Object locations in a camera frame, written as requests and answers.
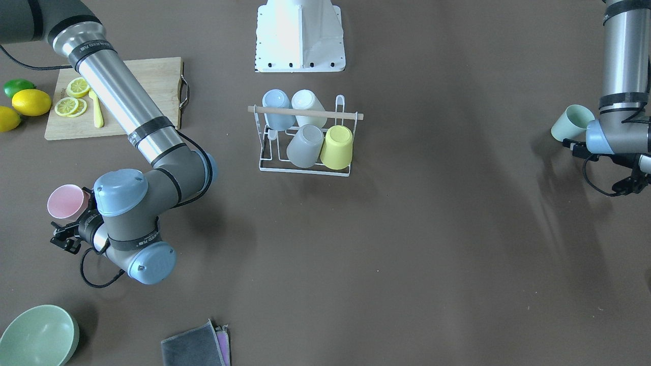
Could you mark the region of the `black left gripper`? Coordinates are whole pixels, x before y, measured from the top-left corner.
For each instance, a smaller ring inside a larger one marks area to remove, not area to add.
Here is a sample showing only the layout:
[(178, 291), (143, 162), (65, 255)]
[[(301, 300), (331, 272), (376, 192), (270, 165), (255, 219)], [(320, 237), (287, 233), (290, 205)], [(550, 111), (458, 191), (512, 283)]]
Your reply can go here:
[(612, 155), (614, 164), (630, 168), (630, 176), (612, 185), (616, 196), (639, 194), (650, 182), (650, 155), (622, 154)]

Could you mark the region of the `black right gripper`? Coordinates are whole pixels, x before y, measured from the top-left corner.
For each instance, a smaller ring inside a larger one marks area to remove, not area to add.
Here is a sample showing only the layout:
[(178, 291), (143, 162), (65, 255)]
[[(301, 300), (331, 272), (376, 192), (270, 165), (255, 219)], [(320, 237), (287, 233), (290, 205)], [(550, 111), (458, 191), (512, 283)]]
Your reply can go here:
[(54, 230), (50, 243), (65, 250), (65, 252), (77, 254), (81, 248), (81, 243), (86, 242), (96, 253), (102, 254), (105, 252), (105, 240), (101, 239), (99, 244), (96, 244), (95, 235), (104, 224), (104, 220), (97, 209), (95, 192), (86, 192), (90, 194), (89, 205), (77, 220), (64, 220), (65, 224), (63, 225), (51, 222)]

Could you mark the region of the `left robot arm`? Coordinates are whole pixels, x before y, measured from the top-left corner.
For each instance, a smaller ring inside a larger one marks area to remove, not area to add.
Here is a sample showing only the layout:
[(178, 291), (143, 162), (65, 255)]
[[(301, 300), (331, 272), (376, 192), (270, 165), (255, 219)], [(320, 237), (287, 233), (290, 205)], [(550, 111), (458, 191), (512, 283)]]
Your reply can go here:
[(612, 186), (620, 196), (649, 185), (649, 1), (605, 5), (604, 83), (586, 144), (595, 159), (609, 156), (632, 170)]

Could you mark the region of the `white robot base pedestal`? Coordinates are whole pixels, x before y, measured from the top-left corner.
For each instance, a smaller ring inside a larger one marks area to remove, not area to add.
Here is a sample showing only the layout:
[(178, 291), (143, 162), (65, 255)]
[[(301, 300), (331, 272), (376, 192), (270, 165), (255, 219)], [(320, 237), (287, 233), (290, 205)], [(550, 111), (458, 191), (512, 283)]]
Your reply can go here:
[(255, 72), (346, 69), (342, 12), (331, 1), (267, 1), (256, 14)]

